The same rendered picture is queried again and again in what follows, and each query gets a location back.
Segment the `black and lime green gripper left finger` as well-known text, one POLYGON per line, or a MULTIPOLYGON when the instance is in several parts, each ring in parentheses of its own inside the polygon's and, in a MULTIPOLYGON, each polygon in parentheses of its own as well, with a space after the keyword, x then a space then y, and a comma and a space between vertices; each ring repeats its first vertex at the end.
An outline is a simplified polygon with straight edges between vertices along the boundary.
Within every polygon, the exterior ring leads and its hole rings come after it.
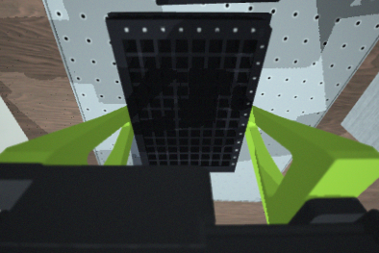
POLYGON ((114 148, 103 165, 127 165, 134 137, 127 106, 7 147, 0 153, 0 163, 88 165, 88 153, 120 128, 114 148))

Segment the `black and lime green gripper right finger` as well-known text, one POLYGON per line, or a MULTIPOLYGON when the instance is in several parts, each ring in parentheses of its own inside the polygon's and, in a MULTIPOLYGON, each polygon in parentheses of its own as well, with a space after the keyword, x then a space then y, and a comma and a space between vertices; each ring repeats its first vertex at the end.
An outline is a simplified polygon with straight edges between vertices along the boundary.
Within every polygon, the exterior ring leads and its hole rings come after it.
POLYGON ((267 224, 289 223, 312 198, 357 198, 379 178, 379 152, 374 147, 253 105, 245 136, 267 224), (291 152, 285 176, 257 126, 291 152))

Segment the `black well plate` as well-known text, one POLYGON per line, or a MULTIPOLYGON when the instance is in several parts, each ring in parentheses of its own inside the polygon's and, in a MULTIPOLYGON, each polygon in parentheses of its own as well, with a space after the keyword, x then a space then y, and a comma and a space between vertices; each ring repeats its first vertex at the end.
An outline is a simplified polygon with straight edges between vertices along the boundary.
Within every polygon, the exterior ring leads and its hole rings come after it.
POLYGON ((107 15, 142 165, 235 172, 272 13, 107 15))

